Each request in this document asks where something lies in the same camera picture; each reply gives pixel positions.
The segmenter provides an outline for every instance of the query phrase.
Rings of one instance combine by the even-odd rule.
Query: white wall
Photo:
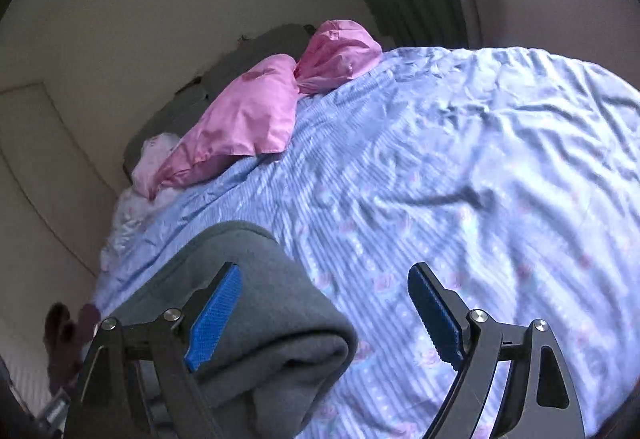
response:
[[[363,0],[15,0],[6,18],[13,27],[0,25],[0,58],[8,41],[19,49],[10,51],[18,61],[5,86],[33,69],[118,191],[126,185],[122,151],[130,137],[240,35],[332,18],[374,28]]]
[[[638,0],[496,0],[480,18],[487,46],[542,48],[594,62],[640,88]]]

